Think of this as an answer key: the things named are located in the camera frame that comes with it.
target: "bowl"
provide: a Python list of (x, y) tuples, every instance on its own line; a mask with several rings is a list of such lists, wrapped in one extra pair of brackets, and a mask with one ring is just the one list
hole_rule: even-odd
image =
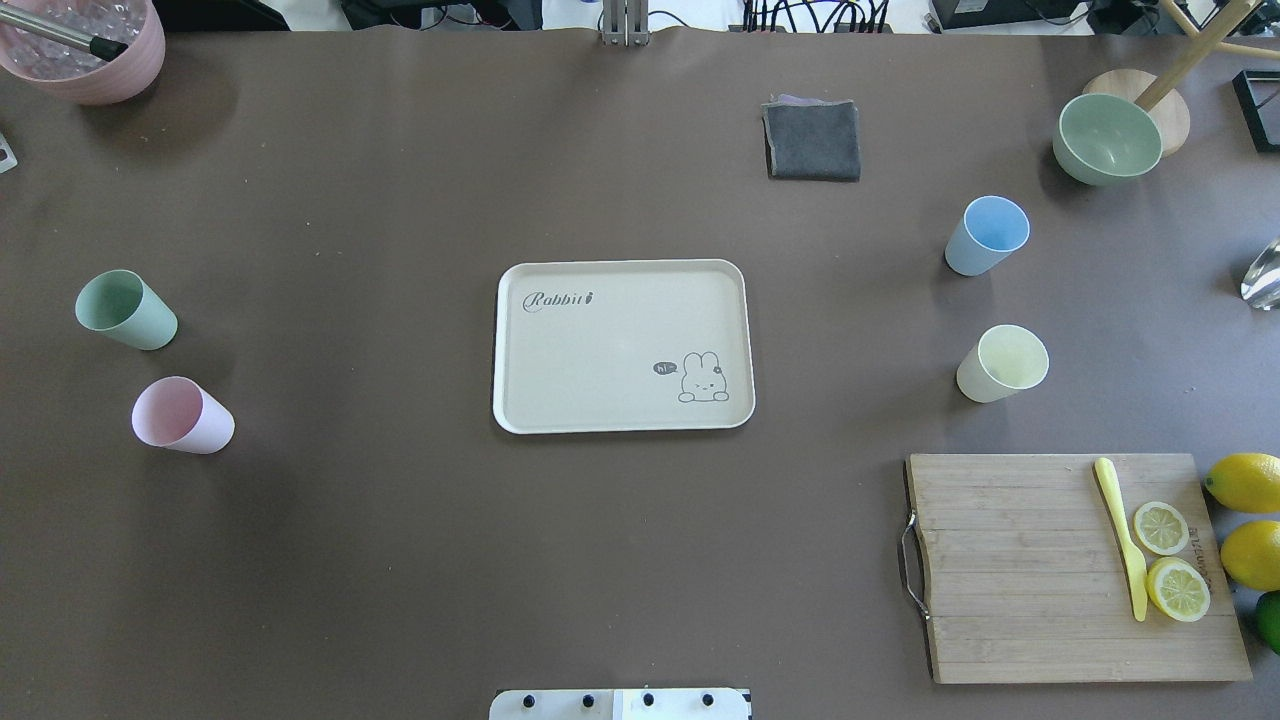
[[(44, 14), (54, 0), (8, 0), (9, 4)], [(164, 64), (164, 28), (150, 0), (145, 0), (146, 19), (129, 49), (119, 58), (83, 74), (65, 79), (40, 79), (27, 74), (9, 58), (9, 47), (17, 42), (17, 31), (0, 26), (0, 67), (24, 82), (50, 95), (79, 102), (81, 105), (109, 105), (128, 100), (142, 92), (160, 74)]]
[(1139, 177), (1156, 167), (1162, 151), (1160, 128), (1146, 110), (1101, 92), (1068, 102), (1053, 133), (1057, 164), (1087, 184)]

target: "green bowl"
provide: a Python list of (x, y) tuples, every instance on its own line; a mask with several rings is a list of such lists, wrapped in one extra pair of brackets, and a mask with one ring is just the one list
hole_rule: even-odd
[(1053, 156), (1073, 178), (1115, 184), (1156, 167), (1164, 146), (1146, 110), (1115, 95), (1091, 92), (1062, 108)]

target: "lemon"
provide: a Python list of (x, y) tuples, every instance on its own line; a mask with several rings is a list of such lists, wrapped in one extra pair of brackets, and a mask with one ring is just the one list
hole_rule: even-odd
[(1133, 514), (1133, 529), (1138, 542), (1156, 555), (1176, 555), (1190, 539), (1187, 519), (1165, 502), (1148, 502), (1139, 507)]
[(1204, 488), (1238, 512), (1280, 512), (1280, 457), (1261, 452), (1228, 455), (1210, 469)]
[(1222, 568), (1247, 588), (1280, 591), (1280, 523), (1254, 520), (1231, 530), (1222, 542)]
[(1179, 557), (1161, 557), (1151, 564), (1147, 597), (1161, 612), (1183, 623), (1194, 623), (1208, 612), (1208, 584)]
[(1254, 619), (1258, 623), (1258, 634), (1276, 655), (1280, 655), (1280, 592), (1263, 593), (1258, 598)]

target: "blue cup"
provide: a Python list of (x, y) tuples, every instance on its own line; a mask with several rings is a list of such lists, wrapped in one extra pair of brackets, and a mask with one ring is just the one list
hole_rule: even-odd
[(1027, 245), (1027, 213), (1012, 200), (987, 195), (969, 204), (947, 242), (947, 265), (961, 275), (980, 275)]

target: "yellow knife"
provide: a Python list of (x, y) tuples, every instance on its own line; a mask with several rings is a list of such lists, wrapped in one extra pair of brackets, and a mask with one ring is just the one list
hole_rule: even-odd
[(1133, 543), (1129, 537), (1129, 523), (1125, 520), (1124, 498), (1120, 497), (1120, 479), (1116, 478), (1116, 466), (1110, 457), (1098, 457), (1093, 462), (1093, 471), (1098, 475), (1098, 487), (1102, 488), (1102, 500), (1107, 503), (1107, 512), (1111, 514), (1111, 524), (1115, 525), (1116, 538), (1120, 541), (1120, 556), (1124, 559), (1124, 571), (1129, 575), (1129, 600), (1133, 601), (1133, 619), (1142, 623), (1147, 619), (1147, 557)]

